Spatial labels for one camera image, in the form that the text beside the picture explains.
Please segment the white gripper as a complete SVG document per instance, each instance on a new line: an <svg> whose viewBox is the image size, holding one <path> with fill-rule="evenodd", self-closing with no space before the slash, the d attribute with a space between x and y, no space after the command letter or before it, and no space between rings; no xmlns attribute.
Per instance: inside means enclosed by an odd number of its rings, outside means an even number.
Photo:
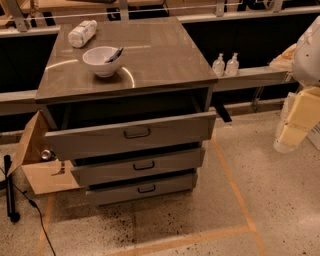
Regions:
<svg viewBox="0 0 320 256"><path fill-rule="evenodd" d="M308 87L288 96L288 114L275 134L273 147L280 153L294 151L320 122L320 88Z"/></svg>

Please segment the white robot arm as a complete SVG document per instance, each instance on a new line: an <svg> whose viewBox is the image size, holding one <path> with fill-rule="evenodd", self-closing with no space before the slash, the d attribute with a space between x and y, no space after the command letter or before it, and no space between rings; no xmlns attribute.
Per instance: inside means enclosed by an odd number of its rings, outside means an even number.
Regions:
<svg viewBox="0 0 320 256"><path fill-rule="evenodd" d="M269 66L287 71L302 86L298 93L287 96L275 135L274 148L287 153L320 122L320 16Z"/></svg>

